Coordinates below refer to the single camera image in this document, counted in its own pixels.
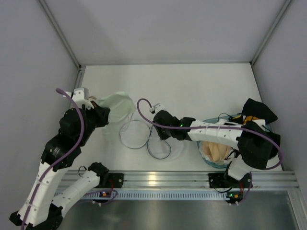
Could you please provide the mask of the pale green white bra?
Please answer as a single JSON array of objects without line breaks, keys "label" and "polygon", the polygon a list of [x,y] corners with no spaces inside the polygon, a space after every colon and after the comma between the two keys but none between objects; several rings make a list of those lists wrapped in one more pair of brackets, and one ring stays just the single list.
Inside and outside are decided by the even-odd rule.
[{"label": "pale green white bra", "polygon": [[100,107],[110,109],[109,124],[102,128],[102,137],[109,143],[115,142],[119,137],[121,126],[136,111],[136,106],[126,92],[115,92],[107,97],[96,99],[95,102]]}]

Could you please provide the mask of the white mesh laundry bag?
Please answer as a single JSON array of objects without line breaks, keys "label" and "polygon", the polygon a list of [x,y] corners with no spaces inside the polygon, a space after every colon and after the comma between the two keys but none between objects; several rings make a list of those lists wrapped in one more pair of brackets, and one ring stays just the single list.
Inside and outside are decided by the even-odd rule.
[{"label": "white mesh laundry bag", "polygon": [[161,140],[152,125],[132,118],[119,129],[119,140],[129,149],[145,149],[152,158],[160,161],[178,159],[185,148],[185,143],[174,138]]}]

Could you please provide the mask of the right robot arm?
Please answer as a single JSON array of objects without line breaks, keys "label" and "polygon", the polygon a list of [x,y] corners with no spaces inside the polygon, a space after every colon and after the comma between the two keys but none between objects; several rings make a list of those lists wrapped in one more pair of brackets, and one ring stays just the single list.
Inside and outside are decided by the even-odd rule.
[{"label": "right robot arm", "polygon": [[241,180],[254,169],[265,170],[270,159],[277,155],[281,136],[267,130],[265,120],[247,121],[244,125],[205,123],[191,117],[178,119],[166,110],[155,113],[153,124],[160,139],[207,141],[229,146],[235,157],[227,175]]}]

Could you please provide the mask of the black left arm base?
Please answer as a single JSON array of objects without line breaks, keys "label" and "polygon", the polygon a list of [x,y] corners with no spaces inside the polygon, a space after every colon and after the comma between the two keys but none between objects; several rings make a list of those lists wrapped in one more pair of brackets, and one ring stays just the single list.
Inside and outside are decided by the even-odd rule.
[{"label": "black left arm base", "polygon": [[118,192],[116,189],[122,188],[124,182],[123,173],[109,173],[106,181],[100,182],[97,189],[105,189],[103,192],[99,192],[98,197],[104,199],[93,199],[94,204],[104,205],[112,202],[117,196]]}]

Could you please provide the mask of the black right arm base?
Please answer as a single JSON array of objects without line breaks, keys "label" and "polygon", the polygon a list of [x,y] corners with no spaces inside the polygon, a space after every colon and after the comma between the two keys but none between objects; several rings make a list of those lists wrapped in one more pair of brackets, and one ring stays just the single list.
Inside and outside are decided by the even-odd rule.
[{"label": "black right arm base", "polygon": [[230,206],[239,206],[253,187],[252,174],[248,173],[241,180],[236,180],[226,173],[215,172],[209,174],[209,186],[220,194],[225,194],[226,202]]}]

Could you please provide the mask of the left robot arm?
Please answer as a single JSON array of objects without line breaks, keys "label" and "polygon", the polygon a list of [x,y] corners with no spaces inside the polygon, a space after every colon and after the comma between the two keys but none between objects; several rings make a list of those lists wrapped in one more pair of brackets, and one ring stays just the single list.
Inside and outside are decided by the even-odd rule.
[{"label": "left robot arm", "polygon": [[31,192],[10,221],[27,230],[55,230],[67,212],[91,189],[105,187],[109,170],[100,162],[92,163],[69,188],[55,195],[57,188],[81,154],[81,148],[98,127],[108,124],[110,109],[94,105],[92,109],[69,109],[60,120],[59,132],[45,145],[39,171]]}]

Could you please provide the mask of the beige bra in basin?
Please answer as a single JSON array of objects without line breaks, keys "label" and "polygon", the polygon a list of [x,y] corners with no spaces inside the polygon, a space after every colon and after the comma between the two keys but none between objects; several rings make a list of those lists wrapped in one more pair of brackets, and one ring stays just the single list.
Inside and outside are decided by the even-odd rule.
[{"label": "beige bra in basin", "polygon": [[226,164],[230,160],[228,159],[231,153],[231,147],[223,144],[218,144],[214,142],[201,141],[199,143],[199,151],[201,156],[215,164]]}]

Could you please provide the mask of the black bra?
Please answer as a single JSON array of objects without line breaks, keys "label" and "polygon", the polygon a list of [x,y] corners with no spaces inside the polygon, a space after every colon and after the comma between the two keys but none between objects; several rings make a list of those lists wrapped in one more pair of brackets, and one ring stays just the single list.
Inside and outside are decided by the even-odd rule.
[{"label": "black bra", "polygon": [[245,117],[255,117],[258,119],[264,119],[266,124],[277,121],[278,116],[264,103],[255,101],[251,98],[245,102],[242,113]]}]

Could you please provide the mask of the light blue plastic basin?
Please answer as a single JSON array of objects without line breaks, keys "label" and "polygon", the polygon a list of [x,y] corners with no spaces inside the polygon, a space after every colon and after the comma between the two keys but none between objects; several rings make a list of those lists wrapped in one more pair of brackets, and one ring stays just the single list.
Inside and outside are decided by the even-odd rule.
[{"label": "light blue plastic basin", "polygon": [[[281,143],[281,136],[273,133],[266,125],[266,120],[255,116],[223,116],[204,120],[207,126],[242,126],[243,128],[263,134],[272,139],[277,145]],[[198,148],[205,162],[215,168],[225,168],[231,161],[241,157],[245,165],[264,170],[268,168],[268,161],[277,155],[277,149],[262,137],[241,131],[238,135],[239,146],[233,148],[221,143],[207,140],[198,140]]]}]

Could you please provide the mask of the yellow orange garment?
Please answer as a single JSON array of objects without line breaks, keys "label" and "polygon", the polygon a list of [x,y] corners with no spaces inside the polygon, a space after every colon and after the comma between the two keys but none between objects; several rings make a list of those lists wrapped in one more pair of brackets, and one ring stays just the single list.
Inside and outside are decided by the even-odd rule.
[{"label": "yellow orange garment", "polygon": [[259,118],[255,116],[246,116],[245,119],[243,120],[243,124],[246,124],[249,121],[254,121],[254,120],[259,120]]}]

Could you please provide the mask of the aluminium frame rail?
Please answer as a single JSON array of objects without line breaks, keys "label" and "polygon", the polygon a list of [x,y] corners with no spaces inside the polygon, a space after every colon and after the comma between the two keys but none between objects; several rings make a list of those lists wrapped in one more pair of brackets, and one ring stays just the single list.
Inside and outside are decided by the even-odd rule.
[{"label": "aluminium frame rail", "polygon": [[63,30],[61,29],[59,23],[57,22],[53,12],[51,11],[48,3],[46,0],[37,0],[37,4],[40,6],[42,9],[43,13],[45,14],[47,20],[51,23],[51,26],[55,33],[57,34],[58,38],[60,39],[62,45],[64,46],[66,52],[68,53],[70,59],[72,60],[74,66],[80,70],[81,69],[81,64],[79,63],[72,47],[70,46]]}]

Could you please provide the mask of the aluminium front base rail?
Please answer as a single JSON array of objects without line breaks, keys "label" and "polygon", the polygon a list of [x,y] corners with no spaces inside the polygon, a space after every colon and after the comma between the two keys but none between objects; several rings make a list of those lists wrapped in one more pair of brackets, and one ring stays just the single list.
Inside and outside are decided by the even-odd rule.
[{"label": "aluminium front base rail", "polygon": [[[211,190],[211,171],[119,171],[124,190]],[[287,191],[299,189],[292,171],[252,172],[252,188],[256,191]]]}]

